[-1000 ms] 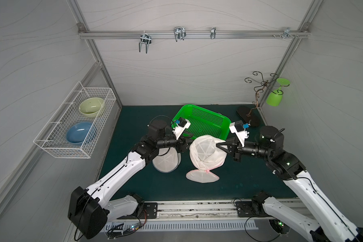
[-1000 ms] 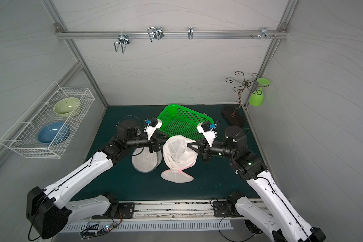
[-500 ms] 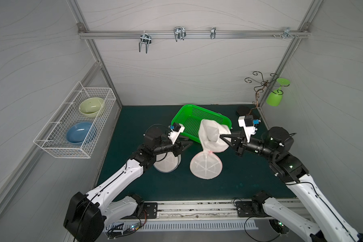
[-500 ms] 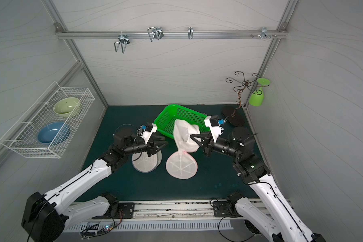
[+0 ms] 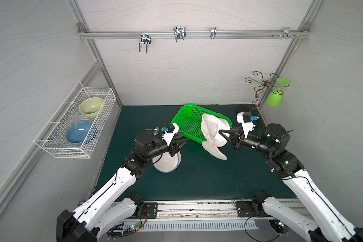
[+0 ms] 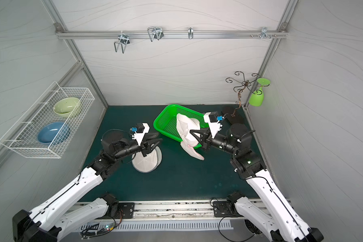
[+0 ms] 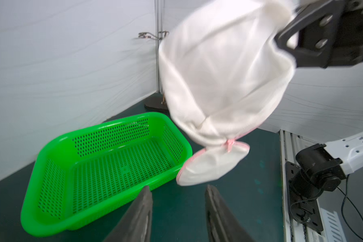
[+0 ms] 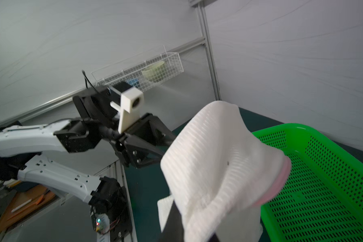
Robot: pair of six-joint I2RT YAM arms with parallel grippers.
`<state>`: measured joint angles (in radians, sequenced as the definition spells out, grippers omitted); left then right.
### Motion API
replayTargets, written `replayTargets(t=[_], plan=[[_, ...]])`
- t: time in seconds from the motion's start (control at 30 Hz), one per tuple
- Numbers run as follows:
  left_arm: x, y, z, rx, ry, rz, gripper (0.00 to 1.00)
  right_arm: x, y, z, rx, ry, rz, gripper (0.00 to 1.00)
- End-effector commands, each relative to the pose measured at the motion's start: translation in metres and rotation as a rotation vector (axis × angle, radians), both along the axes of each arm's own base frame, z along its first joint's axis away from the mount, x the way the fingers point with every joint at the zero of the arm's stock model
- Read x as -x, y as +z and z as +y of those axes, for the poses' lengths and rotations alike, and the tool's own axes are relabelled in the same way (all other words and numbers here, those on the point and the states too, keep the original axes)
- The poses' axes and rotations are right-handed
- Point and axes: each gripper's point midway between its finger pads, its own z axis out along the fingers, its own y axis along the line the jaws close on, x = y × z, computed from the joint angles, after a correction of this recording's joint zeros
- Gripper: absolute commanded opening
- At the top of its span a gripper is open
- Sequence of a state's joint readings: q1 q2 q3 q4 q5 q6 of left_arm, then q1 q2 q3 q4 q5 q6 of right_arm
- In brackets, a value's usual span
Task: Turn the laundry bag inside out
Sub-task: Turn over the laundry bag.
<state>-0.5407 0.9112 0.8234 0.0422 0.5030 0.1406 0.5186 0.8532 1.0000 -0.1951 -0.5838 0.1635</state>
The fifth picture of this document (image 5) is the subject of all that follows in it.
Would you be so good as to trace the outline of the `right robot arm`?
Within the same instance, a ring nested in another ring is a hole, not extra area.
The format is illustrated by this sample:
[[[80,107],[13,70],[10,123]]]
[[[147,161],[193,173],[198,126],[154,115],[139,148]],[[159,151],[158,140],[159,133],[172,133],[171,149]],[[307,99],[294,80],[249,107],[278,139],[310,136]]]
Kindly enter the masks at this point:
[[[271,172],[299,198],[312,218],[282,205],[266,192],[253,197],[255,206],[295,231],[307,242],[363,242],[363,228],[349,222],[313,182],[303,164],[286,150],[289,132],[279,124],[269,124],[263,135],[247,135],[242,128],[220,130],[234,150],[254,150],[266,159]]]

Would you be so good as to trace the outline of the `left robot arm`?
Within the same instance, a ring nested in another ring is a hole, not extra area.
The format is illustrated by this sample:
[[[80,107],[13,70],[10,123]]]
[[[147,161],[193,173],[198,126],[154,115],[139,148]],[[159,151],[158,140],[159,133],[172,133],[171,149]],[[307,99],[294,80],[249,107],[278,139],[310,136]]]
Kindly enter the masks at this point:
[[[116,206],[112,204],[153,165],[154,157],[165,153],[174,157],[188,141],[176,123],[168,123],[159,133],[161,137],[153,130],[140,132],[135,148],[111,179],[74,211],[64,210],[58,216],[56,241],[96,242],[118,223],[142,213],[144,201],[138,195],[130,195]]]

